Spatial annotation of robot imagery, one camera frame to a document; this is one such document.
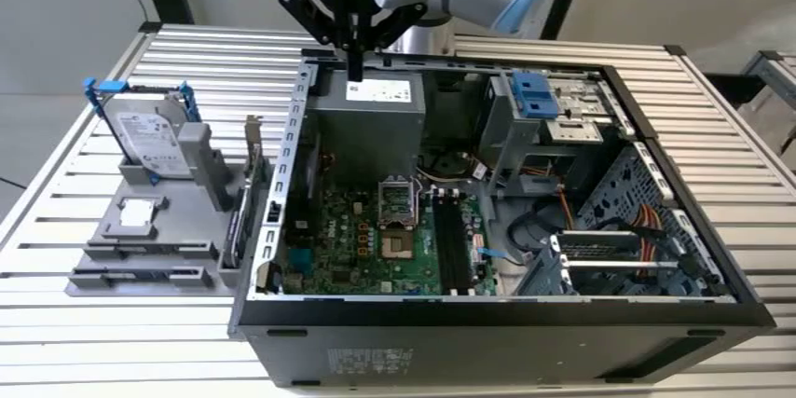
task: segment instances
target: blue latch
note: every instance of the blue latch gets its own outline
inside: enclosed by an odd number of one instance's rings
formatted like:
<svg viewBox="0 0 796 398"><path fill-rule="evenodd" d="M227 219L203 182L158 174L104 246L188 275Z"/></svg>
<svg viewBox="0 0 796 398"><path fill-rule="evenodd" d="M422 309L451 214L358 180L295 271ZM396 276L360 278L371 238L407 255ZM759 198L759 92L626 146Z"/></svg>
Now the blue latch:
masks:
<svg viewBox="0 0 796 398"><path fill-rule="evenodd" d="M98 97L98 92L95 92L96 83L98 79L92 77L88 77L83 81L83 95L86 95L86 98L95 109L95 114L98 114L98 117L104 118L104 110L102 109L100 98Z"/></svg>
<svg viewBox="0 0 796 398"><path fill-rule="evenodd" d="M96 87L96 90L100 93L124 93L130 90L130 84L127 84L127 81L106 79Z"/></svg>
<svg viewBox="0 0 796 398"><path fill-rule="evenodd" d="M547 77L534 72L512 72L511 92L526 118L556 118L559 104L550 90Z"/></svg>
<svg viewBox="0 0 796 398"><path fill-rule="evenodd" d="M176 90L179 90L179 93L183 94L183 99L186 101L186 112L188 113L188 121L202 122L199 108L196 107L196 97L194 88L188 86L188 83L186 81L183 81L183 84L179 85Z"/></svg>

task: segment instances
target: power supply label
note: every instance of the power supply label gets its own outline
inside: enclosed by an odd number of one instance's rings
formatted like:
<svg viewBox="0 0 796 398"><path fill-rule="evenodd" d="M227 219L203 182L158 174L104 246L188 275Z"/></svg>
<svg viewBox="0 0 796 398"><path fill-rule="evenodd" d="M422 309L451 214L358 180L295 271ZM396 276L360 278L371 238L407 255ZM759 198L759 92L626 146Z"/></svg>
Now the power supply label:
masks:
<svg viewBox="0 0 796 398"><path fill-rule="evenodd" d="M328 368L336 375L406 375L415 349L330 349Z"/></svg>
<svg viewBox="0 0 796 398"><path fill-rule="evenodd" d="M350 102L411 103L412 84L406 79L348 81L346 99Z"/></svg>

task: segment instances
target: label sticker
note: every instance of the label sticker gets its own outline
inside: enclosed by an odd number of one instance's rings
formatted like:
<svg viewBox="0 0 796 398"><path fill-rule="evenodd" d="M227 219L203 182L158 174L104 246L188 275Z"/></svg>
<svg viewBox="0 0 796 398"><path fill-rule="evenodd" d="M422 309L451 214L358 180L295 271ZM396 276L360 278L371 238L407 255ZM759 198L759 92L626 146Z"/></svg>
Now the label sticker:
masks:
<svg viewBox="0 0 796 398"><path fill-rule="evenodd" d="M351 102L411 103L412 84L406 79L348 81L346 99Z"/></svg>
<svg viewBox="0 0 796 398"><path fill-rule="evenodd" d="M158 114L138 112L120 112L116 120L122 124L140 164L163 177L191 176L170 120Z"/></svg>
<svg viewBox="0 0 796 398"><path fill-rule="evenodd" d="M150 199L124 200L124 207L120 213L120 224L124 227L142 227L152 223L155 202Z"/></svg>
<svg viewBox="0 0 796 398"><path fill-rule="evenodd" d="M338 375L406 375L415 349L330 349L328 367Z"/></svg>
<svg viewBox="0 0 796 398"><path fill-rule="evenodd" d="M487 174L487 165L484 165L482 162L478 162L478 167L475 167L475 170L472 170L472 177L480 181L484 179L486 174Z"/></svg>

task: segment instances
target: open computer tower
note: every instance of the open computer tower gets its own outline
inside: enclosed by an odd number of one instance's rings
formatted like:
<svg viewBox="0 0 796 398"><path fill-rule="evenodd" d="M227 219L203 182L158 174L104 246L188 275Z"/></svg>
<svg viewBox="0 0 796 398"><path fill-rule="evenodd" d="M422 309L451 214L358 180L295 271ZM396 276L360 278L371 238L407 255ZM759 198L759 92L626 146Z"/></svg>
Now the open computer tower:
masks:
<svg viewBox="0 0 796 398"><path fill-rule="evenodd" d="M231 332L278 385L654 382L774 320L611 66L306 52Z"/></svg>

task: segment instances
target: aluminum slotted table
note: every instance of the aluminum slotted table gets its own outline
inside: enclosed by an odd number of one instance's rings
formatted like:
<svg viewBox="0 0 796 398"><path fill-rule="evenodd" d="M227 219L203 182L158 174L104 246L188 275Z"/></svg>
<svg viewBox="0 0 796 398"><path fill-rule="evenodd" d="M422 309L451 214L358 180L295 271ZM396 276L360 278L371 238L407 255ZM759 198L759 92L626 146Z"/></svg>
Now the aluminum slotted table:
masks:
<svg viewBox="0 0 796 398"><path fill-rule="evenodd" d="M226 158L246 157L250 114L263 118L274 157L300 49L315 46L306 34L166 25L139 33L108 78L155 86L188 80ZM688 57L660 46L467 36L456 47L466 58L618 68L779 328L656 386L319 393L795 396L796 179ZM0 225L0 386L11 386L0 396L292 396L296 391L274 388L248 344L228 340L231 297L63 292L120 183L119 161L108 128L86 109Z"/></svg>

